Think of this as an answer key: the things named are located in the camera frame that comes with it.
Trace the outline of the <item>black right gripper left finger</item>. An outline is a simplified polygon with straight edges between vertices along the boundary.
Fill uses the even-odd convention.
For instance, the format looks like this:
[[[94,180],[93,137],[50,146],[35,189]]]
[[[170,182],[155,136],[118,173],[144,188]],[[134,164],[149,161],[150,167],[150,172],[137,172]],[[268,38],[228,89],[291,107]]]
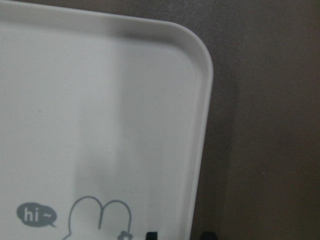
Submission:
[[[146,240],[158,240],[157,231],[149,231],[146,233]]]

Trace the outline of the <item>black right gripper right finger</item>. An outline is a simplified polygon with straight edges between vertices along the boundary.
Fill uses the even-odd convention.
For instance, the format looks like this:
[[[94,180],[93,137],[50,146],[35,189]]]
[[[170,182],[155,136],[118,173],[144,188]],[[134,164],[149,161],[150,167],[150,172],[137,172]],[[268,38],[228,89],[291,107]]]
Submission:
[[[201,235],[201,240],[217,240],[217,235],[213,231],[205,231]]]

